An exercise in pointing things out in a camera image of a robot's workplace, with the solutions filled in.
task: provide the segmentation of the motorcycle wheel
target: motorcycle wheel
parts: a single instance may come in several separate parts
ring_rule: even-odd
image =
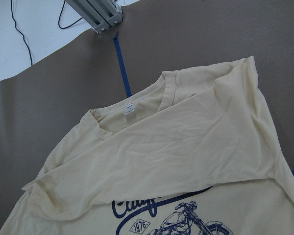
[[[206,226],[213,235],[234,235],[228,227],[218,221],[208,222]]]

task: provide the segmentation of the motorcycle graphic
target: motorcycle graphic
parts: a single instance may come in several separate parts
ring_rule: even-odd
[[[194,212],[197,209],[195,201],[180,203],[175,210],[161,224],[160,229],[155,229],[147,235],[191,235],[191,226],[194,223],[199,227],[198,235],[234,235],[232,231],[219,221],[204,223]]]

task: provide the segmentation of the cord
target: cord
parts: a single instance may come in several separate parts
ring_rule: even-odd
[[[11,0],[11,13],[12,13],[12,19],[14,20],[14,23],[15,23],[15,29],[16,29],[20,34],[22,34],[22,36],[23,36],[23,41],[24,41],[25,45],[27,46],[27,49],[28,49],[28,52],[29,52],[30,64],[33,65],[33,60],[32,60],[32,58],[31,58],[30,49],[29,49],[28,44],[27,44],[26,41],[25,41],[25,36],[24,36],[24,34],[23,34],[21,31],[19,31],[19,30],[17,29],[17,27],[16,27],[16,21],[15,21],[15,19],[14,19],[14,15],[13,15],[13,1],[12,1],[12,0]]]
[[[76,24],[77,22],[79,22],[83,17],[81,17],[79,20],[75,21],[73,24],[69,25],[69,26],[66,26],[66,27],[61,27],[60,26],[60,18],[61,18],[61,15],[62,15],[62,12],[63,12],[63,8],[64,8],[64,5],[65,5],[65,1],[63,2],[63,6],[62,6],[62,9],[61,9],[61,12],[60,12],[60,15],[59,15],[59,20],[58,20],[58,26],[60,29],[66,29],[66,28],[69,28],[71,27],[72,25]]]

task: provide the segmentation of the clothing label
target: clothing label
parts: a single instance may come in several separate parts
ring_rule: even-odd
[[[132,113],[135,111],[135,103],[129,104],[125,107],[124,115],[127,115],[129,113]]]

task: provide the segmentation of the neckline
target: neckline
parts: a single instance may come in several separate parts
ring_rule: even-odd
[[[160,90],[163,87],[163,85],[165,85],[165,90],[164,90],[164,94],[162,96],[161,104],[160,104],[158,110],[155,112],[155,113],[157,113],[161,110],[164,110],[164,109],[172,106],[174,94],[175,94],[175,89],[176,89],[175,75],[174,75],[173,71],[163,71],[161,73],[160,77],[156,80],[156,82],[154,82],[153,84],[151,84],[150,86],[148,86],[144,90],[142,90],[142,91],[132,95],[131,97],[128,97],[118,103],[115,103],[115,104],[112,104],[110,106],[103,107],[103,108],[90,109],[86,113],[86,115],[83,117],[83,119],[94,130],[95,134],[99,138],[106,140],[107,138],[113,136],[116,133],[101,128],[99,122],[94,118],[94,116],[102,116],[102,115],[106,115],[109,113],[113,113],[119,109],[123,109],[129,104],[135,103],[135,102],[137,102],[141,99],[144,99],[144,98],[148,97],[149,95],[155,93],[156,91]]]

